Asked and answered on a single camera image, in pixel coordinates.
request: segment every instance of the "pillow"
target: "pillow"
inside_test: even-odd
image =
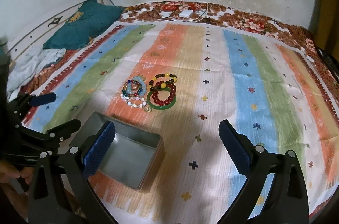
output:
[[[77,50],[102,34],[119,17],[122,9],[88,0],[43,45],[43,49]]]

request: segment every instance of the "beaded bracelet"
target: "beaded bracelet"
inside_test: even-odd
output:
[[[132,91],[132,85],[135,85],[138,88],[137,92]],[[122,93],[125,97],[143,97],[146,92],[146,84],[141,77],[134,77],[132,80],[126,81],[122,89]]]
[[[142,109],[143,107],[146,106],[147,102],[145,101],[144,98],[140,98],[140,97],[126,97],[123,94],[120,94],[120,97],[123,101],[125,101],[127,103],[128,106],[130,107],[134,107],[134,108],[140,108]],[[131,102],[131,100],[141,100],[141,104],[136,105],[133,102]]]
[[[170,104],[170,102],[173,101],[174,97],[176,96],[177,88],[172,83],[168,84],[168,88],[170,89],[171,93],[169,94],[168,99],[166,99],[164,101],[163,100],[159,100],[159,98],[158,98],[158,90],[153,90],[152,91],[152,93],[153,93],[152,98],[153,98],[153,100],[154,100],[154,102],[156,104],[159,104],[160,106],[163,106],[164,104],[168,105],[168,104]]]
[[[171,77],[171,79],[170,79],[169,81],[166,81],[166,82],[162,80],[162,81],[160,81],[160,82],[157,82],[157,83],[155,84],[155,86],[153,86],[153,83],[154,83],[158,78],[163,78],[163,77],[166,77],[166,78]],[[175,83],[175,82],[177,82],[177,80],[178,80],[178,77],[177,77],[176,75],[169,74],[169,73],[155,75],[155,76],[152,77],[152,79],[150,80],[147,89],[148,89],[149,91],[152,91],[152,90],[153,90],[152,87],[153,87],[153,88],[157,88],[157,89],[165,88],[165,87],[168,86],[168,84],[170,84],[170,83]]]
[[[172,88],[169,88],[169,87],[166,87],[166,88],[160,88],[159,90],[157,90],[157,92],[158,92],[158,91],[167,91],[167,92],[171,92],[171,91],[172,91]],[[169,96],[167,101],[169,101],[169,99],[170,99],[170,97],[171,97],[172,102],[169,102],[169,103],[165,104],[164,101],[158,99],[158,102],[155,101],[155,103],[158,103],[159,105],[162,104],[162,105],[161,105],[161,106],[157,106],[157,105],[154,105],[154,104],[152,104],[152,103],[150,102],[150,96],[151,96],[153,93],[154,93],[153,91],[150,91],[150,92],[148,93],[148,95],[147,95],[147,103],[148,103],[148,105],[149,105],[151,108],[153,108],[153,109],[157,109],[157,110],[166,110],[166,109],[168,109],[168,108],[171,108],[171,107],[175,104],[175,102],[177,101],[177,96],[176,96],[176,95],[174,95],[174,96]]]

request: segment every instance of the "white cloth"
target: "white cloth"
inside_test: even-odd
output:
[[[43,50],[40,47],[30,47],[26,53],[18,58],[16,65],[8,77],[7,97],[12,98],[12,92],[26,85],[35,74],[39,73],[46,65],[62,57],[66,49]]]

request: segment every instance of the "open tin box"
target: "open tin box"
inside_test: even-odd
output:
[[[106,121],[114,123],[116,135],[99,170],[129,188],[148,192],[165,156],[160,135],[94,112],[72,140],[71,147],[80,147]]]

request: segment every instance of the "human hand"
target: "human hand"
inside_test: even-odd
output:
[[[9,183],[11,178],[25,178],[27,184],[30,184],[33,177],[34,168],[24,167],[21,171],[5,160],[0,160],[0,183]]]
[[[5,160],[0,160],[0,183],[9,183],[10,178],[19,178],[20,171]]]

